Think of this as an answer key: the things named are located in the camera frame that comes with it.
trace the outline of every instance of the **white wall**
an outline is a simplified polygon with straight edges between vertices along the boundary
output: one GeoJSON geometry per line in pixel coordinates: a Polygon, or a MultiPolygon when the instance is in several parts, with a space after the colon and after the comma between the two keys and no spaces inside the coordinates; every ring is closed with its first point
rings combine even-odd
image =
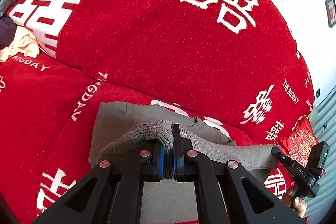
{"type": "Polygon", "coordinates": [[[319,105],[336,85],[336,25],[329,28],[325,0],[272,0],[294,33],[310,70],[319,105]]]}

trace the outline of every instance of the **picture frame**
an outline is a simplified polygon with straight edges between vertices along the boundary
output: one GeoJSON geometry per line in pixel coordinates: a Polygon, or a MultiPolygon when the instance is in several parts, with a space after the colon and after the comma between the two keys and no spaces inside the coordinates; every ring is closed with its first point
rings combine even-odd
{"type": "Polygon", "coordinates": [[[327,8],[327,16],[329,28],[336,25],[336,5],[335,0],[326,0],[325,7],[327,8]]]}

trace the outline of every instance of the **cream colored cloth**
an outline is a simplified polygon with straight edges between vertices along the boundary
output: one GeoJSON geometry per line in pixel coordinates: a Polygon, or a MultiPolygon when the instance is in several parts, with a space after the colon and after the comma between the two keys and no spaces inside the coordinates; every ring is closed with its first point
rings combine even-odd
{"type": "Polygon", "coordinates": [[[40,53],[36,37],[25,27],[16,28],[14,40],[11,44],[0,51],[0,62],[5,62],[8,58],[16,55],[18,52],[24,56],[36,58],[40,53]]]}

